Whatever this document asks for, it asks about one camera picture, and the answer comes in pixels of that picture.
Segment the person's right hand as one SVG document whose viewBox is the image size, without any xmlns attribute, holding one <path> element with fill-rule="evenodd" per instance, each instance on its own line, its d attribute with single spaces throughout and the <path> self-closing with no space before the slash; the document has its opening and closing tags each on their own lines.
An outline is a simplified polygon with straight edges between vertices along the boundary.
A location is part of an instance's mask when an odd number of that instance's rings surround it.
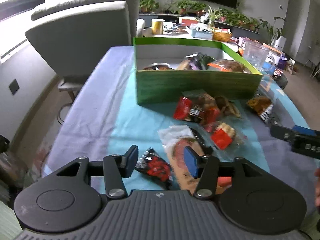
<svg viewBox="0 0 320 240">
<path fill-rule="evenodd" d="M 317 178 L 315 183 L 315 206 L 320 207 L 320 168 L 315 171 L 315 177 Z"/>
</svg>

